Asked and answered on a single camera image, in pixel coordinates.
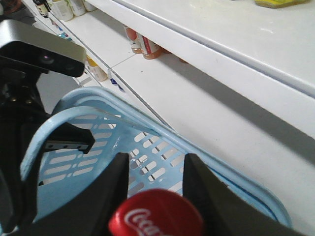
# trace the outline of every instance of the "bottle cap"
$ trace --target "bottle cap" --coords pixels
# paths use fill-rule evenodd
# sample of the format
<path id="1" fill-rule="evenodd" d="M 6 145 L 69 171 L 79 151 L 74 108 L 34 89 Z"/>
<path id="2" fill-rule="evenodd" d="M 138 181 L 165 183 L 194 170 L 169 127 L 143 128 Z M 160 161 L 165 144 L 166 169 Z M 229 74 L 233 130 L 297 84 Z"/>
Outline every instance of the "bottle cap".
<path id="1" fill-rule="evenodd" d="M 203 220 L 177 193 L 151 189 L 120 205 L 109 221 L 114 236 L 202 236 Z"/>

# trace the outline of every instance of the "camera lens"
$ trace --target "camera lens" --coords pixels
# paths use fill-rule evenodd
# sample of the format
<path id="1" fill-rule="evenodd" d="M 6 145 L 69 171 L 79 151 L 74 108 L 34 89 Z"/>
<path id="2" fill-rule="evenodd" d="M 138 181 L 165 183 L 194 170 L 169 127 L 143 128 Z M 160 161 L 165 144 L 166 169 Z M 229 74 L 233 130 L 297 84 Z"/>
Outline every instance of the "camera lens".
<path id="1" fill-rule="evenodd" d="M 39 57 L 39 61 L 43 64 L 52 64 L 54 63 L 55 59 L 53 59 L 51 56 L 49 56 L 47 53 L 43 53 Z"/>

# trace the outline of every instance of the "yellow sponge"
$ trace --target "yellow sponge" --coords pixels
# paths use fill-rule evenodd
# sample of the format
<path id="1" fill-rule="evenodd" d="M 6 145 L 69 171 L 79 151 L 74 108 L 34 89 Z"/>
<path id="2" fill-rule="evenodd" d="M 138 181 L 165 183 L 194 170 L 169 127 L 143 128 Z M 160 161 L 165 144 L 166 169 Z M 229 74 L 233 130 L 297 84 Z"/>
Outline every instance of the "yellow sponge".
<path id="1" fill-rule="evenodd" d="M 255 0 L 258 6 L 264 6 L 269 8 L 280 8 L 285 6 L 292 6 L 300 3 L 306 3 L 310 0 Z"/>

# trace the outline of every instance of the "white container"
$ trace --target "white container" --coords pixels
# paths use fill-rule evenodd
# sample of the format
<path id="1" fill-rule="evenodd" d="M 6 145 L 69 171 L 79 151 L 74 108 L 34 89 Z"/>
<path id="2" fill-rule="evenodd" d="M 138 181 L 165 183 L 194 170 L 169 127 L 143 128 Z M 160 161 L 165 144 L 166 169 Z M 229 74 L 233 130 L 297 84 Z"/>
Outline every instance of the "white container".
<path id="1" fill-rule="evenodd" d="M 69 6 L 69 3 L 65 0 L 53 0 L 54 13 L 56 17 L 63 21 L 69 21 L 73 18 L 73 13 Z"/>
<path id="2" fill-rule="evenodd" d="M 85 1 L 85 0 L 82 0 L 84 6 L 85 6 L 85 9 L 87 11 L 95 11 L 97 8 L 95 6 L 93 6 L 92 4 L 90 4 L 89 2 Z"/>
<path id="3" fill-rule="evenodd" d="M 55 9 L 56 6 L 54 6 L 53 0 L 46 0 L 46 2 L 47 2 L 47 4 L 48 4 L 49 7 L 50 7 L 51 13 L 53 13 L 54 16 L 55 16 L 57 19 L 61 19 L 61 16 L 59 15 L 59 11 L 56 11 L 56 9 Z"/>
<path id="4" fill-rule="evenodd" d="M 81 0 L 69 0 L 69 3 L 75 16 L 81 16 L 86 13 L 85 7 Z"/>

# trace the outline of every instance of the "coca-cola logo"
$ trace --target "coca-cola logo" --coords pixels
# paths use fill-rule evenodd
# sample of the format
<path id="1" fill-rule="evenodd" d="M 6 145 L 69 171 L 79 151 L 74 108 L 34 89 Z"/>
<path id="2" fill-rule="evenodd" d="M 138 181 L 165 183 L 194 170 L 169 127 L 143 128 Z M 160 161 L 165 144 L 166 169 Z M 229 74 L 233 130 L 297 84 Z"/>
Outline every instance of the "coca-cola logo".
<path id="1" fill-rule="evenodd" d="M 161 229 L 148 219 L 150 215 L 150 210 L 138 208 L 129 211 L 124 220 L 127 225 L 138 232 L 139 236 L 163 236 Z"/>

